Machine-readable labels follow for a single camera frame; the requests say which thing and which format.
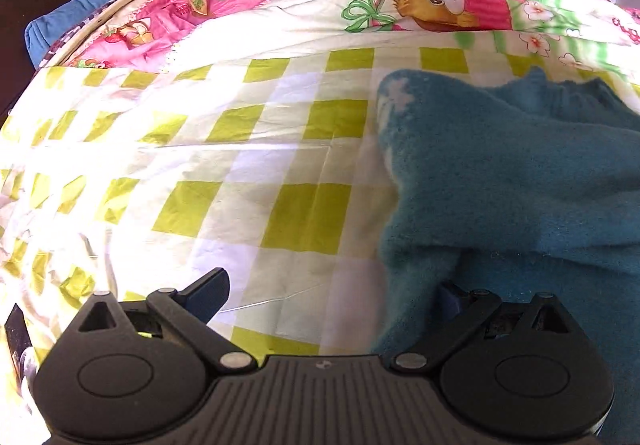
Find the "teal knitted sweater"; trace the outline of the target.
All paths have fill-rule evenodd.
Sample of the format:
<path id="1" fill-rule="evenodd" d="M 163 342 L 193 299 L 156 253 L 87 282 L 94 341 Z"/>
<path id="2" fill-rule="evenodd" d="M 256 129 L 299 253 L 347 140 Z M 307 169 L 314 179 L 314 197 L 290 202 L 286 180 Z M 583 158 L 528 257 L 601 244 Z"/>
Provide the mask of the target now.
<path id="1" fill-rule="evenodd" d="M 378 87 L 398 191 L 378 255 L 392 357 L 437 327 L 452 280 L 523 302 L 555 293 L 612 370 L 608 444 L 639 439 L 639 116 L 601 79 L 540 69 L 499 87 L 401 69 Z"/>

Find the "small dark object on bed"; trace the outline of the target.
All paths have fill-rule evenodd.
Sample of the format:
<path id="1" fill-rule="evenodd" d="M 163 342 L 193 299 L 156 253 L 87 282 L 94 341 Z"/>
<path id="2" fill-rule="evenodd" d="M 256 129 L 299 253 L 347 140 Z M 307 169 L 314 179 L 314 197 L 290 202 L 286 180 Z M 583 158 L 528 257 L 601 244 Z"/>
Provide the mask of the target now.
<path id="1" fill-rule="evenodd" d="M 4 324 L 6 343 L 8 343 L 17 387 L 21 389 L 35 377 L 38 370 L 38 358 L 32 340 L 29 338 L 25 318 L 21 308 L 14 304 Z"/>

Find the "checkered cartoon print duvet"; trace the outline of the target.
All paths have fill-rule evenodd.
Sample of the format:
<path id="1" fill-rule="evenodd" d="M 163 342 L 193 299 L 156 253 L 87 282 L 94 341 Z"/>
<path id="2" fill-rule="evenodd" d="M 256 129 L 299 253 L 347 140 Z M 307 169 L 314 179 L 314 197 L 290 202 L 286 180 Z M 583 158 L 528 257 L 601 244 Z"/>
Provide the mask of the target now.
<path id="1" fill-rule="evenodd" d="M 502 300 L 432 371 L 391 371 L 378 255 L 398 204 L 378 87 L 603 80 L 639 116 L 639 14 L 608 0 L 114 0 L 1 128 L 6 444 L 607 444 L 612 370 L 555 293 Z M 216 371 L 146 297 L 212 269 Z M 17 387 L 4 324 L 38 370 Z"/>

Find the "blue pillow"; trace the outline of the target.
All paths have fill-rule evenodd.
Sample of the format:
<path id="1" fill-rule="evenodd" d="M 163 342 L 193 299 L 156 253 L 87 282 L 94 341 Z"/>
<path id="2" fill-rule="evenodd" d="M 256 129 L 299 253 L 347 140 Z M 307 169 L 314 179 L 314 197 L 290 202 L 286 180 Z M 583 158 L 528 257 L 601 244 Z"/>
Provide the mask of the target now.
<path id="1" fill-rule="evenodd" d="M 70 0 L 29 22 L 24 30 L 24 40 L 32 66 L 39 67 L 54 42 L 62 35 L 113 1 Z"/>

